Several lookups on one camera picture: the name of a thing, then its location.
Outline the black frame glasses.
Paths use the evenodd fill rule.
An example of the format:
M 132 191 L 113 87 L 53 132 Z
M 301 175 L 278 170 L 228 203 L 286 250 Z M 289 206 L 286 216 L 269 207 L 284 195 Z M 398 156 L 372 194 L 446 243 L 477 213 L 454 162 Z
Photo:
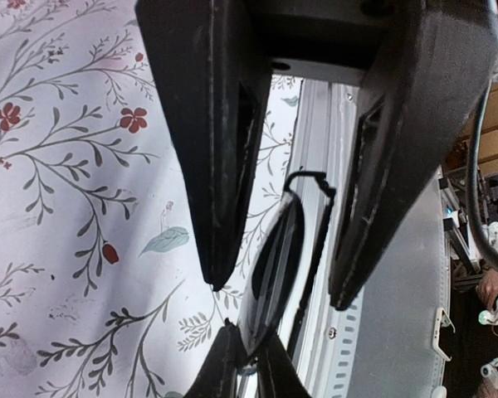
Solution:
M 291 190 L 291 183 L 297 177 L 314 178 L 328 202 L 317 230 L 310 270 L 287 345 L 288 355 L 291 356 L 295 352 L 334 206 L 336 189 L 326 181 L 325 172 L 300 170 L 293 172 L 286 179 L 280 210 L 256 255 L 243 295 L 237 321 L 241 339 L 238 360 L 240 368 L 252 365 L 259 351 L 268 345 L 279 326 L 294 288 L 305 238 L 305 213 L 301 199 Z

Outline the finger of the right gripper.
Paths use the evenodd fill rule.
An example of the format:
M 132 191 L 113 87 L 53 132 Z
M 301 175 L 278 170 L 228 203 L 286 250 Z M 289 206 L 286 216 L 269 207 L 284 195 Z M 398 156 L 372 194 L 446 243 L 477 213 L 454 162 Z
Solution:
M 271 68 L 241 1 L 139 1 L 135 13 L 183 173 L 203 279 L 230 279 Z
M 494 1 L 401 1 L 358 97 L 329 274 L 347 309 L 451 151 L 498 62 Z

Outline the background person hand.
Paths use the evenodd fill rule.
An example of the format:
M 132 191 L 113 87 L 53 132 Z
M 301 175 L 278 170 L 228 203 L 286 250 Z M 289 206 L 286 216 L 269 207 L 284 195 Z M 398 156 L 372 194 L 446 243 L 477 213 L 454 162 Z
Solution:
M 498 299 L 498 271 L 487 270 L 476 287 L 476 293 L 486 309 L 491 311 Z

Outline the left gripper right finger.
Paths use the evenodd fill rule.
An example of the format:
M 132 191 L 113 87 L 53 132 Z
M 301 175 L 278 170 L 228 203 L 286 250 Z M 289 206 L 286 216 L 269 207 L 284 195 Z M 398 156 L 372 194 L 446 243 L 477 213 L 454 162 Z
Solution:
M 257 391 L 262 398 L 310 398 L 277 335 L 257 355 Z

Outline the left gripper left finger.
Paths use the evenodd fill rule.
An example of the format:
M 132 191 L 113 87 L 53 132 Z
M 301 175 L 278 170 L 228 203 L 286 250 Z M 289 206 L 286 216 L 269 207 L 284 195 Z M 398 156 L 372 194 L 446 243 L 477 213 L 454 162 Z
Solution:
M 184 398 L 233 398 L 237 393 L 237 326 L 225 319 Z

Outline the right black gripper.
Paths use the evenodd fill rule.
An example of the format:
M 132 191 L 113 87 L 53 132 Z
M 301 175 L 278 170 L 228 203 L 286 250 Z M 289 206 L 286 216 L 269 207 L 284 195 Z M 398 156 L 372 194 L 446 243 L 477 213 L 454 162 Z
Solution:
M 245 1 L 275 73 L 362 77 L 402 38 L 420 1 Z

